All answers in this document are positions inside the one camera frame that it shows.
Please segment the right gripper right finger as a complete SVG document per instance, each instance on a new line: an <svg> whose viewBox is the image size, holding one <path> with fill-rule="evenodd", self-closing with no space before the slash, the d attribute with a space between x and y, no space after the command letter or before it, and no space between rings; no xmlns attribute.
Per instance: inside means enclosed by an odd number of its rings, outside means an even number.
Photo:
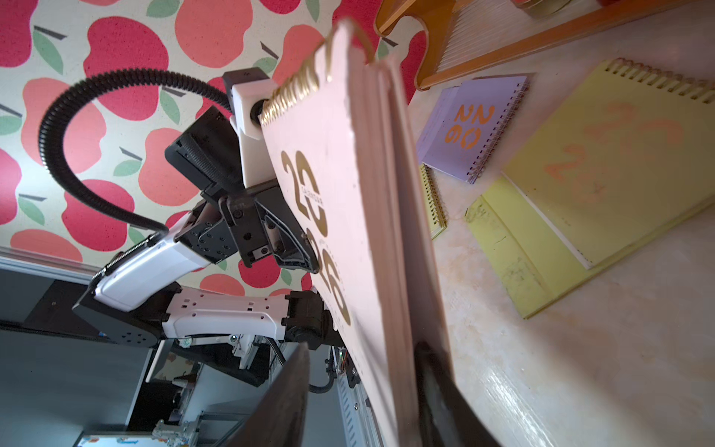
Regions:
<svg viewBox="0 0 715 447"><path fill-rule="evenodd" d="M422 445L500 445L474 414L438 355L426 342L416 345L414 363Z"/></svg>

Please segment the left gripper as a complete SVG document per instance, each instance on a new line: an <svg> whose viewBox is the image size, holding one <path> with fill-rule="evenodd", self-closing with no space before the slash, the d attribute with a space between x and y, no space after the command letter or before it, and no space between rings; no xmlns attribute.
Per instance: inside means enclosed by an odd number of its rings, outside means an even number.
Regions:
<svg viewBox="0 0 715 447"><path fill-rule="evenodd" d="M211 264L237 254L252 267L272 256L281 268L318 272L318 258L279 185L244 186L238 136L216 107L167 147L165 158L202 197L175 241Z"/></svg>

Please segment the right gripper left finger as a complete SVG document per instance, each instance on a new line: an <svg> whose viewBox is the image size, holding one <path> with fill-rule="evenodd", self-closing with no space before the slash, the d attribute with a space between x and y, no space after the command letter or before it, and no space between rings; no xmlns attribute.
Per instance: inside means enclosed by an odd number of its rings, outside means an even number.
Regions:
<svg viewBox="0 0 715 447"><path fill-rule="evenodd" d="M299 344L255 411L223 446L301 446L309 367L307 344Z"/></svg>

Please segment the pink calendar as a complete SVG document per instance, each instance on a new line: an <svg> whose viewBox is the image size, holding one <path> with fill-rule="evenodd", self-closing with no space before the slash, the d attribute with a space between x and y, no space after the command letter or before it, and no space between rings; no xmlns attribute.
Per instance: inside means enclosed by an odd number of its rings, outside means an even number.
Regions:
<svg viewBox="0 0 715 447"><path fill-rule="evenodd" d="M341 20L261 122L384 443L419 446L414 349L425 342L448 361L450 345L400 66Z"/></svg>

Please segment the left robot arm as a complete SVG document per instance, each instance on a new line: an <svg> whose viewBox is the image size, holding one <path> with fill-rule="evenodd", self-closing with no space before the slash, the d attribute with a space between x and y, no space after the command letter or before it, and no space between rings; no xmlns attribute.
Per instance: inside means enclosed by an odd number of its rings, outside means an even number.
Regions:
<svg viewBox="0 0 715 447"><path fill-rule="evenodd" d="M195 208L163 236L152 236L98 273L74 314L113 342L152 348L167 340L233 343L249 336L342 346L331 314L316 292L268 297L184 288L184 275L238 255L247 267L266 259L314 273L318 257L270 180L246 187L238 137L210 108L166 150L169 163L201 192Z"/></svg>

